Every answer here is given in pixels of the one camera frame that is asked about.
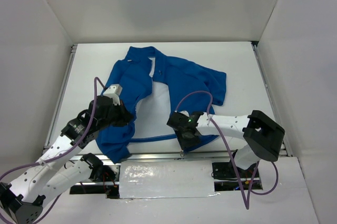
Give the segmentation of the blue zip-up jacket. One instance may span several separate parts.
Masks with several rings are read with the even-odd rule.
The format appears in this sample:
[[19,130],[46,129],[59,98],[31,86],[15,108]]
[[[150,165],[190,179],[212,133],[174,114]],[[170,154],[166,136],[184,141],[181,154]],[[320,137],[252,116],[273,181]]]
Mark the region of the blue zip-up jacket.
[[106,84],[122,87],[120,99],[134,118],[127,126],[110,126],[101,131],[96,139],[98,148],[117,163],[130,155],[130,143],[175,138],[175,134],[158,132],[169,118],[165,115],[160,120],[154,112],[169,106],[171,113],[178,110],[213,114],[209,104],[223,105],[226,78],[224,72],[167,56],[153,46],[130,47],[125,58],[114,64]]

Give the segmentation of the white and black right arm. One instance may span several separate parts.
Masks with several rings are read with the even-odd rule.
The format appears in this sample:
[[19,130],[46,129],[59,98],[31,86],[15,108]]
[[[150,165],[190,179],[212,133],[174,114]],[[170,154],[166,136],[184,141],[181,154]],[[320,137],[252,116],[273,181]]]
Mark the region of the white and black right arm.
[[259,110],[242,116],[174,112],[167,125],[175,131],[182,150],[195,147],[202,137],[211,135],[244,140],[246,145],[235,152],[234,161],[229,164],[234,177],[241,177],[260,160],[276,162],[285,135],[279,124]]

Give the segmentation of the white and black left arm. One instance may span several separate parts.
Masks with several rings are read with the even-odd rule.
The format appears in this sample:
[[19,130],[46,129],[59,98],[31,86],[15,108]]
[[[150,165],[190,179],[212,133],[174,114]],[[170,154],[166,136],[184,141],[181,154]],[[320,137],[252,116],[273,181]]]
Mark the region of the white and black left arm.
[[97,96],[89,107],[70,120],[50,148],[34,163],[21,166],[25,172],[1,183],[1,208],[12,223],[38,223],[44,207],[83,180],[115,182],[116,172],[94,154],[83,155],[72,166],[64,165],[79,154],[100,131],[123,127],[134,119],[119,98]]

